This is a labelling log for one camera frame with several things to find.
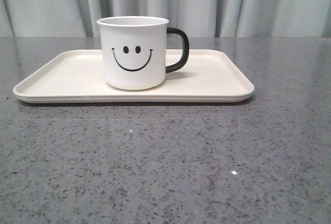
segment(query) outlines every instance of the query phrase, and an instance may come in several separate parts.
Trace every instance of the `smile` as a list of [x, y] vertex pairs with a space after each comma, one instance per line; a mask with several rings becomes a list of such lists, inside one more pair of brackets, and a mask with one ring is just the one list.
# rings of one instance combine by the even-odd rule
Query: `smile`
[[152, 57], [152, 50], [153, 50], [153, 49], [150, 49], [150, 50], [149, 50], [149, 58], [148, 58], [147, 62], [146, 62], [142, 67], [139, 67], [139, 68], [137, 68], [137, 69], [128, 69], [128, 68], [125, 68], [124, 66], [122, 66], [122, 65], [117, 61], [117, 58], [116, 58], [116, 56], [115, 56], [115, 52], [114, 52], [115, 48], [112, 48], [112, 50], [113, 50], [113, 54], [114, 54], [115, 61], [116, 61], [116, 63], [118, 64], [118, 66], [120, 66], [120, 68], [122, 68], [123, 70], [126, 70], [126, 71], [138, 71], [138, 70], [141, 70], [141, 69], [145, 68], [146, 65], [149, 63], [149, 61], [151, 60], [151, 57]]

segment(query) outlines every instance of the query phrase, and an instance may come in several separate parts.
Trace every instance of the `tray rim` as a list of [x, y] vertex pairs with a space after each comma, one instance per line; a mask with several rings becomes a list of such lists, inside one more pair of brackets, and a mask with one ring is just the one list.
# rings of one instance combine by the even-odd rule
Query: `tray rim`
[[[178, 55], [180, 49], [167, 49], [167, 56]], [[249, 84], [251, 90], [246, 94], [240, 95], [218, 95], [218, 94], [166, 94], [166, 95], [139, 95], [141, 91], [130, 91], [132, 94], [117, 94], [117, 95], [93, 95], [93, 94], [72, 94], [68, 95], [28, 95], [19, 92], [19, 88], [22, 87], [28, 80], [33, 78], [35, 75], [39, 74], [40, 71], [48, 68], [53, 63], [58, 63], [58, 60], [62, 57], [62, 59], [67, 58], [71, 54], [75, 55], [102, 55], [102, 50], [98, 49], [77, 49], [65, 51], [57, 55], [55, 58], [51, 59], [49, 62], [41, 66], [31, 75], [26, 77], [24, 80], [19, 82], [14, 88], [13, 93], [16, 95], [17, 99], [27, 102], [27, 103], [98, 103], [98, 102], [223, 102], [223, 103], [231, 103], [231, 102], [241, 102], [248, 98], [250, 98], [255, 90], [254, 85], [247, 79], [247, 77], [238, 69], [238, 67], [229, 59], [229, 57], [218, 50], [212, 49], [191, 49], [191, 55], [206, 55], [208, 52], [210, 54], [207, 55], [218, 55], [219, 53], [223, 54], [231, 63], [231, 65], [236, 70], [236, 73], [239, 73], [242, 77], [245, 78], [247, 83]]]

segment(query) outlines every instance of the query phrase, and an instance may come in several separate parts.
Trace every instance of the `mug rim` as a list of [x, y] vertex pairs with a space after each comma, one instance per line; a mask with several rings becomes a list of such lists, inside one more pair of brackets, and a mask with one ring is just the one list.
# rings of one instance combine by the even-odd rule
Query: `mug rim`
[[[151, 20], [158, 20], [159, 23], [152, 23], [152, 24], [112, 24], [112, 23], [105, 23], [107, 20], [116, 20], [116, 19], [151, 19]], [[160, 26], [166, 25], [169, 23], [168, 19], [161, 18], [161, 17], [152, 17], [152, 16], [114, 16], [114, 17], [106, 17], [97, 20], [97, 23], [100, 26], [112, 26], [112, 27], [144, 27], [144, 26]]]

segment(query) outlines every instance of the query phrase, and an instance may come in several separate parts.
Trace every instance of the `gray countertop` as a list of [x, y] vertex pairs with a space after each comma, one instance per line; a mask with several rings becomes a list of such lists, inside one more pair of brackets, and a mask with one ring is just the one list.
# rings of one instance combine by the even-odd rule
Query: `gray countertop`
[[253, 96], [27, 104], [17, 83], [100, 40], [1, 38], [0, 223], [331, 223], [331, 39], [190, 43], [225, 52]]

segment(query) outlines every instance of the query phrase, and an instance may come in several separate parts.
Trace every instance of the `smiley face mug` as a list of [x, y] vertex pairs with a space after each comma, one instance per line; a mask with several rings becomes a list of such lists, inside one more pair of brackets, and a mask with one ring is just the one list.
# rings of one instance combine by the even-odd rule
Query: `smiley face mug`
[[[158, 17], [108, 17], [100, 27], [103, 73], [108, 84], [126, 90], [141, 90], [161, 84], [166, 73], [181, 69], [189, 55], [187, 35], [167, 28], [169, 20]], [[166, 66], [167, 34], [183, 39], [180, 60]]]

